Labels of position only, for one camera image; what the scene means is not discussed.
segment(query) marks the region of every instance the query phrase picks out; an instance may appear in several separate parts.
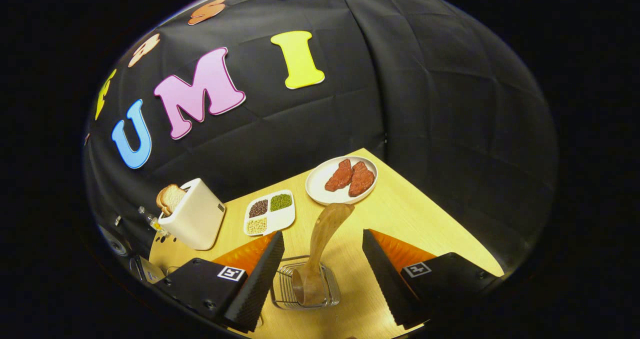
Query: letter u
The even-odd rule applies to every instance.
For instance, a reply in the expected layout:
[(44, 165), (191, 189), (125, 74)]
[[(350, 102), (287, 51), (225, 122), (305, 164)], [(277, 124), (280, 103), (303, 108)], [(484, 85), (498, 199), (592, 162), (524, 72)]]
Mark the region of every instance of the letter u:
[(137, 170), (143, 166), (151, 154), (151, 135), (142, 118), (142, 99), (136, 100), (126, 111), (126, 117), (133, 121), (133, 128), (140, 139), (140, 147), (136, 151), (131, 149), (127, 137), (124, 135), (124, 120), (120, 120), (111, 132), (111, 139), (116, 143), (118, 152), (126, 166)]

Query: plate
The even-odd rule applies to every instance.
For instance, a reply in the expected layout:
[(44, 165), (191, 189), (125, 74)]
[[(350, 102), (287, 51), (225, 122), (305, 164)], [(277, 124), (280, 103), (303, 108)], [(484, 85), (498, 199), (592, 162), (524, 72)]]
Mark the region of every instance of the plate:
[[(349, 159), (351, 161), (352, 168), (358, 162), (364, 162), (366, 168), (372, 171), (373, 175), (375, 175), (373, 184), (371, 184), (371, 186), (366, 189), (364, 193), (356, 197), (349, 196), (349, 188), (351, 184), (336, 191), (329, 191), (325, 189), (325, 184), (327, 184), (336, 170), (338, 170), (338, 164), (345, 159)], [(329, 205), (330, 203), (354, 204), (366, 198), (374, 189), (377, 182), (378, 168), (372, 161), (366, 159), (366, 157), (347, 155), (334, 157), (333, 159), (329, 159), (324, 163), (316, 166), (316, 168), (311, 171), (311, 173), (309, 173), (309, 176), (306, 177), (306, 184), (304, 184), (304, 187), (306, 188), (306, 193), (311, 197), (311, 199), (322, 205)]]
[[(278, 209), (276, 211), (272, 211), (272, 198), (280, 195), (280, 194), (288, 194), (291, 197), (291, 205), (288, 207), (283, 207), (282, 209)], [(264, 214), (256, 215), (252, 218), (249, 218), (249, 212), (251, 212), (251, 207), (254, 206), (257, 202), (261, 200), (267, 201), (267, 212)], [(250, 221), (256, 219), (267, 219), (267, 228), (263, 232), (254, 232), (253, 234), (249, 234), (247, 231), (247, 225)], [(242, 225), (242, 230), (244, 230), (244, 234), (247, 235), (265, 235), (276, 230), (281, 230), (289, 227), (293, 224), (293, 221), (296, 218), (296, 203), (293, 198), (293, 193), (289, 189), (283, 189), (279, 191), (275, 191), (270, 193), (269, 195), (265, 195), (263, 197), (256, 198), (252, 200), (249, 205), (246, 206), (246, 212), (244, 213), (244, 224)]]

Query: black background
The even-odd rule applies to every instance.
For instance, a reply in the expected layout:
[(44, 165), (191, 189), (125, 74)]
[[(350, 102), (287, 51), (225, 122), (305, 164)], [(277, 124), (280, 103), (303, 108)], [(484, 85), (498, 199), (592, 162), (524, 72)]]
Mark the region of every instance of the black background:
[[(80, 158), (110, 65), (194, 1), (6, 0), (5, 203), (16, 210), (3, 223), (3, 276), (17, 287), (5, 321), (19, 337), (215, 336), (154, 311), (161, 303), (98, 243)], [(533, 72), (557, 128), (560, 167), (550, 224), (530, 260), (486, 306), (431, 336), (630, 337), (624, 283), (633, 262), (623, 255), (638, 218), (626, 93), (638, 70), (627, 45), (637, 38), (631, 0), (446, 1), (492, 29)]]

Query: bread slice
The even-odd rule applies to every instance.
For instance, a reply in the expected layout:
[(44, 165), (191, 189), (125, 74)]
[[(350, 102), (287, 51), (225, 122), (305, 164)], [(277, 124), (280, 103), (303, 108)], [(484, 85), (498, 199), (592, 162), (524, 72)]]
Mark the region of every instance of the bread slice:
[(162, 210), (165, 217), (171, 216), (176, 211), (176, 207), (185, 197), (186, 191), (176, 184), (170, 184), (166, 188), (160, 190), (155, 197), (155, 204)]

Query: wooden ladle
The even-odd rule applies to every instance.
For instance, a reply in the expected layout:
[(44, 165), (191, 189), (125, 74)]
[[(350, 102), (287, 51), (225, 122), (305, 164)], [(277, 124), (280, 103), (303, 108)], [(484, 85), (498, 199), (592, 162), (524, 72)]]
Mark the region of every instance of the wooden ladle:
[(313, 307), (325, 301), (320, 257), (329, 239), (349, 218), (354, 209), (355, 206), (352, 204), (332, 203), (322, 210), (315, 221), (313, 232), (311, 232), (309, 260), (303, 266), (295, 268), (291, 276), (295, 300), (304, 307)]

